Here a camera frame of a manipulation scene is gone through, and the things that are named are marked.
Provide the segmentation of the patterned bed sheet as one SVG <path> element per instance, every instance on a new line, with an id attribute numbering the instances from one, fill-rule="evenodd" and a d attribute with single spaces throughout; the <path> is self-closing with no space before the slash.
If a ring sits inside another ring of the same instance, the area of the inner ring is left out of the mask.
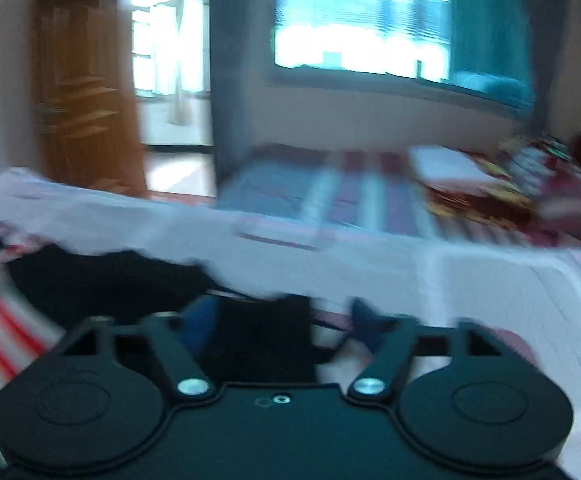
<path id="1" fill-rule="evenodd" d="M 204 261 L 228 287 L 252 296 L 293 292 L 338 313 L 361 297 L 429 325 L 475 318 L 511 330 L 574 405 L 561 463 L 581 479 L 581 246 L 329 228 L 70 188 L 20 168 L 0 172 L 0 223 L 82 254 L 134 249 L 177 263 Z"/>

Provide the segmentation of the large window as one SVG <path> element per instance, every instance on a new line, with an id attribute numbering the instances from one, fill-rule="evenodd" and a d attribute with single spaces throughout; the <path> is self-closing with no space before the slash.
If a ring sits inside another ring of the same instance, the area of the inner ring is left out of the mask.
<path id="1" fill-rule="evenodd" d="M 521 0 L 274 0 L 272 55 L 320 86 L 416 80 L 492 101 L 452 84 L 467 70 L 533 90 Z"/>

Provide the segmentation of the striped knit sweater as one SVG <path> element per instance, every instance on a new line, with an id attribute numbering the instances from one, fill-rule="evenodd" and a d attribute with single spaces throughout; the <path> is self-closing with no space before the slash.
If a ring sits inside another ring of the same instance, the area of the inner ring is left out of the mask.
<path id="1" fill-rule="evenodd" d="M 0 390 L 87 318 L 131 325 L 164 311 L 185 314 L 176 334 L 215 382 L 315 382 L 333 356 L 315 336 L 336 318 L 304 297 L 236 292 L 231 306 L 225 292 L 197 262 L 80 255 L 0 226 Z"/>

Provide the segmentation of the brown wooden door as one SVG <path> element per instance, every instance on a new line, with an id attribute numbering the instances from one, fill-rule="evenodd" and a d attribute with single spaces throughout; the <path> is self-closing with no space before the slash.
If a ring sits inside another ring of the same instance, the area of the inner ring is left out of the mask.
<path id="1" fill-rule="evenodd" d="M 119 0 L 36 0 L 31 50 L 44 176 L 146 196 L 130 18 Z"/>

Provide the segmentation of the patterned pillow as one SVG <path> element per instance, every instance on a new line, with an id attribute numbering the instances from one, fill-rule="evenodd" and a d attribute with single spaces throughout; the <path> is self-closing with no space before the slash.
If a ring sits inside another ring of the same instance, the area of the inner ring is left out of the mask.
<path id="1" fill-rule="evenodd" d="M 529 198 L 548 196 L 579 185 L 581 167 L 554 136 L 510 136 L 497 148 L 497 161 Z"/>

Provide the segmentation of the folded white blanket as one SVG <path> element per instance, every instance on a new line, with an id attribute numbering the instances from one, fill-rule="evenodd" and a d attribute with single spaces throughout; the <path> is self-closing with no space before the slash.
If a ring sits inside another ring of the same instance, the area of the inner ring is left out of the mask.
<path id="1" fill-rule="evenodd" d="M 411 146 L 408 159 L 414 179 L 438 191 L 477 194 L 498 183 L 466 154 L 440 145 Z"/>

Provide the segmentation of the teal blanket outside window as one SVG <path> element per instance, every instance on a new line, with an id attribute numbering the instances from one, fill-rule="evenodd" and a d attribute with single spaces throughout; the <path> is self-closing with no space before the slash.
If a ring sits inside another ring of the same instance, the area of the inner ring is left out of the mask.
<path id="1" fill-rule="evenodd" d="M 481 93 L 492 101 L 518 108 L 532 106 L 535 97 L 524 81 L 505 76 L 462 70 L 454 73 L 450 81 L 455 86 Z"/>

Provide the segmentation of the grey curtain right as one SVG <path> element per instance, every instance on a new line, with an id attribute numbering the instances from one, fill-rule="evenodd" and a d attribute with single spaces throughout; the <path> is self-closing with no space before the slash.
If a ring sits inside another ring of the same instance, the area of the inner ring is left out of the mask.
<path id="1" fill-rule="evenodd" d="M 542 136 L 549 128 L 553 87 L 559 71 L 567 0 L 522 0 L 528 21 L 529 66 L 533 76 L 533 109 L 528 133 Z"/>

